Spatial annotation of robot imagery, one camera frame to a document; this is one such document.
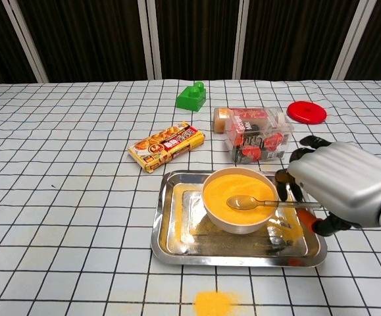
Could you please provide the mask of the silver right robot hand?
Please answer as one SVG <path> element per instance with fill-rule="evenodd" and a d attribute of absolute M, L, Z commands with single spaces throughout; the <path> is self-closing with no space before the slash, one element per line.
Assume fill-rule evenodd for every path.
<path fill-rule="evenodd" d="M 288 167 L 276 172 L 275 182 L 282 201 L 289 188 L 297 201 L 307 192 L 328 210 L 324 220 L 300 215 L 305 225 L 320 236 L 351 227 L 381 227 L 381 158 L 317 136 L 306 136 L 300 143 Z"/>

